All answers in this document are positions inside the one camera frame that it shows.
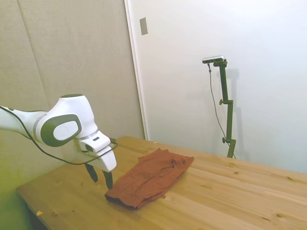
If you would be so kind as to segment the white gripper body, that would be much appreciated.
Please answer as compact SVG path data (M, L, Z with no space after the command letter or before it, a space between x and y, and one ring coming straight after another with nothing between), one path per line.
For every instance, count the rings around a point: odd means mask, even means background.
M76 156L79 160L95 166L105 172L115 169L117 162L112 148L110 138L103 133L94 133L83 138L74 138L73 143L77 150Z

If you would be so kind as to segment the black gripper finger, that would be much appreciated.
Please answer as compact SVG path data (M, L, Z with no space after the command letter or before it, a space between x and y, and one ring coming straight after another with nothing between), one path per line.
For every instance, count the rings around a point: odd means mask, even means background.
M98 181L97 173L94 169L94 167L90 164L85 164L85 167L87 169L87 172L89 173L91 179L96 183Z
M105 177L107 188L108 189L112 189L112 187L113 187L113 175L112 175L112 172L103 171L103 175Z

